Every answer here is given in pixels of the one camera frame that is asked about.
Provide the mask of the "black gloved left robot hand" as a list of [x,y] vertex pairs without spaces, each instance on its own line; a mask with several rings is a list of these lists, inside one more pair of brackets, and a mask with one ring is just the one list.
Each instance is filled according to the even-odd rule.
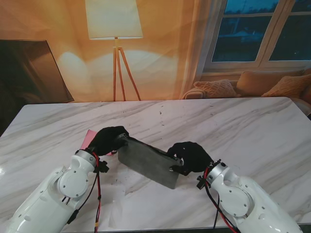
[[126,144],[126,141],[119,139],[121,134],[129,136],[128,131],[123,126],[103,128],[97,132],[86,149],[98,156],[117,151]]

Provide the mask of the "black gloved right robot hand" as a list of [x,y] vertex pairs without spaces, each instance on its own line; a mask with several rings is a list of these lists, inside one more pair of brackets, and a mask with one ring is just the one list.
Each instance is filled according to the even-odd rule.
[[167,154],[183,161],[181,166],[174,165],[170,169],[184,176],[191,172],[203,172],[213,162],[203,147],[190,141],[175,143],[168,149]]

